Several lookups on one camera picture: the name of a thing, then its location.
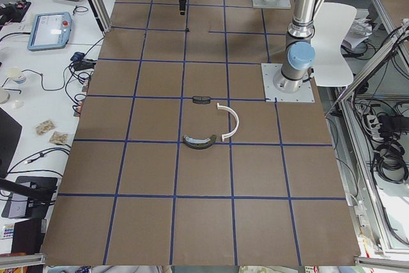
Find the dark grey brake pad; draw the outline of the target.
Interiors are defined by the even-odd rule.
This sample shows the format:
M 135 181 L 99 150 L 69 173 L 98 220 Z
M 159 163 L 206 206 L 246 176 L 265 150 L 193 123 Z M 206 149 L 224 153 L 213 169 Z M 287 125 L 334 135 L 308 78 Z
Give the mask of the dark grey brake pad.
M 209 96 L 195 95 L 192 97 L 192 102 L 194 104 L 209 104 L 211 102 L 211 98 Z

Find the near blue teach pendant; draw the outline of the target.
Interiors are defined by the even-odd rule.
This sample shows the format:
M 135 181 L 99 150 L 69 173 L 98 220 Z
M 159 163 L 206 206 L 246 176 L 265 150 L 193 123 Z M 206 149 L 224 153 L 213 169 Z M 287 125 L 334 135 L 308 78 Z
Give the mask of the near blue teach pendant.
M 44 51 L 62 49 L 68 43 L 72 17 L 68 12 L 35 15 L 27 49 Z

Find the white curved plastic part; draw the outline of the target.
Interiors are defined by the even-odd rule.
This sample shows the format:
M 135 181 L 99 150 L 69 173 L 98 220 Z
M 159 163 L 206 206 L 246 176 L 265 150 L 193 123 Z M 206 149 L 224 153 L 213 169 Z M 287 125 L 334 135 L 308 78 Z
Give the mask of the white curved plastic part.
M 227 139 L 233 137 L 236 134 L 236 132 L 237 132 L 237 130 L 239 128 L 239 125 L 240 125 L 240 119 L 239 119 L 239 116 L 236 113 L 236 111 L 234 109 L 226 106 L 226 105 L 220 105 L 219 103 L 217 103 L 217 109 L 228 112 L 235 119 L 235 127 L 231 131 L 229 131 L 228 133 L 225 133 L 225 134 L 221 135 L 222 142 L 224 142 L 224 141 L 226 141 Z

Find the green curved brake shoe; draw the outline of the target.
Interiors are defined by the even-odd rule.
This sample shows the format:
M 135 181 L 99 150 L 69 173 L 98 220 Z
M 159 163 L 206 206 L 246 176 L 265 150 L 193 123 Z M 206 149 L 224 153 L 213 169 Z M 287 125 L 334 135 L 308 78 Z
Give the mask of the green curved brake shoe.
M 206 139 L 195 139 L 193 137 L 189 137 L 188 135 L 183 136 L 183 143 L 194 150 L 205 150 L 213 146 L 216 140 L 217 136 L 215 134 Z

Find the white plastic chair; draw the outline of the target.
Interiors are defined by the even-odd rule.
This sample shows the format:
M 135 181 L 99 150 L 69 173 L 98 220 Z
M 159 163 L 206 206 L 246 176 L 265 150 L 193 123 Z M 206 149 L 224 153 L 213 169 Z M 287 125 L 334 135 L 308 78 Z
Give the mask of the white plastic chair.
M 357 13 L 353 6 L 323 3 L 314 18 L 311 45 L 316 51 L 314 78 L 317 86 L 343 87 L 353 82 L 353 73 L 341 54 L 341 44 Z

